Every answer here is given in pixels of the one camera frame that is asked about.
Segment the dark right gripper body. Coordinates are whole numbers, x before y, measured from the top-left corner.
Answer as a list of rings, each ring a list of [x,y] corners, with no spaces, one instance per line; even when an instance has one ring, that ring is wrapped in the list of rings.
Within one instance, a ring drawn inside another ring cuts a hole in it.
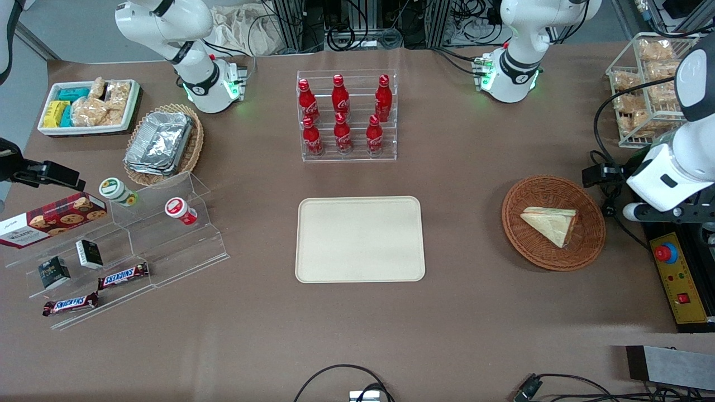
[[[12,181],[24,185],[40,185],[41,163],[22,156],[20,148],[1,137],[1,181]]]

